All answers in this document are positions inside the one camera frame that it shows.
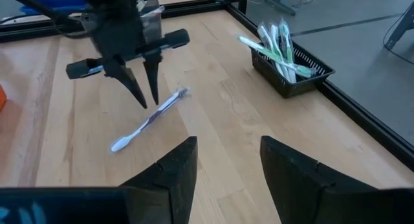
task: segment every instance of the wooden tabletop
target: wooden tabletop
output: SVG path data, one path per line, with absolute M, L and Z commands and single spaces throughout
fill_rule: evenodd
M 377 188 L 414 185 L 410 170 L 321 93 L 281 98 L 234 38 L 254 36 L 226 11 L 165 19 L 162 27 L 187 29 L 191 42 L 164 51 L 160 100 L 184 86 L 192 94 L 116 154 L 112 141 L 157 108 L 141 59 L 128 66 L 147 110 L 102 74 L 67 78 L 66 64 L 98 56 L 90 40 L 2 44 L 0 84 L 10 100 L 0 113 L 0 185 L 116 186 L 192 135 L 199 163 L 191 223 L 279 223 L 261 168 L 262 135 Z

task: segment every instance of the black metal frame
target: black metal frame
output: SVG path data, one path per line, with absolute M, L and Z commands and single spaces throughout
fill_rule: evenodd
M 232 5 L 234 2 L 239 3 L 238 8 Z M 258 36 L 256 32 L 257 26 L 244 15 L 246 12 L 246 0 L 199 0 L 169 4 L 165 5 L 165 7 L 166 9 L 162 13 L 163 19 L 226 10 L 250 32 Z M 57 27 L 63 32 L 83 30 L 74 27 L 69 28 L 64 25 L 58 25 Z M 58 34 L 59 33 L 56 31 L 51 20 L 3 25 L 0 26 L 0 43 Z M 349 118 L 370 134 L 370 136 L 390 151 L 397 159 L 414 171 L 413 145 L 404 140 L 329 81 L 325 81 L 318 90 L 348 115 Z

